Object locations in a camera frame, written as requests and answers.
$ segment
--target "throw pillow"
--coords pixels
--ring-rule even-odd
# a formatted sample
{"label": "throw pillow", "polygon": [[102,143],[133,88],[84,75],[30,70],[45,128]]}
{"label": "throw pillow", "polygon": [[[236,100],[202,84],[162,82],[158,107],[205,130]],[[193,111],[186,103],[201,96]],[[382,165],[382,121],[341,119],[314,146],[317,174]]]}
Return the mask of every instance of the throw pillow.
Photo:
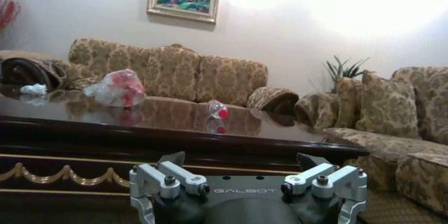
{"label": "throw pillow", "polygon": [[361,119],[356,129],[418,138],[413,87],[362,73]]}
{"label": "throw pillow", "polygon": [[420,136],[448,145],[448,67],[400,68],[392,79],[414,87]]}
{"label": "throw pillow", "polygon": [[246,107],[273,113],[293,115],[293,106],[298,101],[298,95],[280,88],[257,88],[246,100]]}
{"label": "throw pillow", "polygon": [[340,98],[337,122],[334,127],[354,128],[360,119],[362,82],[342,77],[337,80],[336,89]]}
{"label": "throw pillow", "polygon": [[338,96],[330,93],[305,95],[294,105],[297,121],[316,129],[330,128],[336,124]]}

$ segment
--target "green plant leaves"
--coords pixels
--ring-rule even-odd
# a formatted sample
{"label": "green plant leaves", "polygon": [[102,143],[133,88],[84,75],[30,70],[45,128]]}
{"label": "green plant leaves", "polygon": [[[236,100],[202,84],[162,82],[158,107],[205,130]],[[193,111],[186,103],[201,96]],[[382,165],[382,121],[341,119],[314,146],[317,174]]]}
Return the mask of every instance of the green plant leaves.
{"label": "green plant leaves", "polygon": [[365,63],[369,57],[365,58],[364,60],[358,60],[349,67],[345,67],[348,60],[342,62],[336,55],[333,56],[333,58],[334,58],[336,64],[332,64],[329,61],[325,61],[326,65],[324,65],[324,67],[326,68],[326,71],[329,73],[330,79],[334,84],[336,84],[338,77],[353,78],[362,74],[362,70],[360,70],[360,66]]}

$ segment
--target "patterned sofa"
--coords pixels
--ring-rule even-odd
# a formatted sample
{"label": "patterned sofa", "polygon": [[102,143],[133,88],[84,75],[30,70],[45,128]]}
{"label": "patterned sofa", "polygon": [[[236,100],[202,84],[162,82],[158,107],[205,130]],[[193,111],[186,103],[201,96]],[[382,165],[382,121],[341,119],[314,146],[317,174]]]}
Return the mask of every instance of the patterned sofa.
{"label": "patterned sofa", "polygon": [[[448,67],[401,68],[390,79],[413,86],[418,138],[334,127],[346,116],[338,115],[337,94],[304,96],[294,106],[297,119],[340,136],[338,143],[370,151],[345,163],[369,176],[368,210],[360,214],[366,223],[448,223]],[[393,108],[376,104],[369,109]],[[404,118],[397,112],[397,120]]]}
{"label": "patterned sofa", "polygon": [[293,115],[297,94],[269,88],[268,68],[258,62],[201,55],[173,44],[141,48],[97,39],[76,39],[68,60],[21,51],[0,51],[1,59],[32,59],[52,74],[50,61],[66,73],[61,89],[81,90],[112,71],[132,69],[152,99],[205,103],[216,99],[229,106]]}

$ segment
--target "potted plant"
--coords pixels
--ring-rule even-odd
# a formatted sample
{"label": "potted plant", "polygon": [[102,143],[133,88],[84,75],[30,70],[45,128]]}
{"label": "potted plant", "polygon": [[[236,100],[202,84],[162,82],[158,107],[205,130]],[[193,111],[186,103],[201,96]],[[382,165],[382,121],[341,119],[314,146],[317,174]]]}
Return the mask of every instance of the potted plant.
{"label": "potted plant", "polygon": [[340,77],[354,78],[358,75],[361,75],[364,70],[360,69],[360,66],[365,63],[365,61],[369,59],[369,57],[364,60],[357,61],[350,66],[346,66],[348,60],[345,60],[342,62],[336,55],[333,57],[334,57],[336,63],[330,63],[329,61],[326,61],[326,64],[324,66],[325,66],[326,71],[329,73],[330,80],[333,81],[333,88],[332,88],[330,92],[336,93],[337,79]]}

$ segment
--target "red decorative plant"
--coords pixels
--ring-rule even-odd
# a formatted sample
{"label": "red decorative plant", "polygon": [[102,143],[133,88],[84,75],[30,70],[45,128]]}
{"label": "red decorative plant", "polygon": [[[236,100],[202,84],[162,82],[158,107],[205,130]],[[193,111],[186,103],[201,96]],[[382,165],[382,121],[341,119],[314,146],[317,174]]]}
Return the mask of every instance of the red decorative plant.
{"label": "red decorative plant", "polygon": [[10,0],[0,0],[0,31],[13,22],[20,13],[20,5]]}

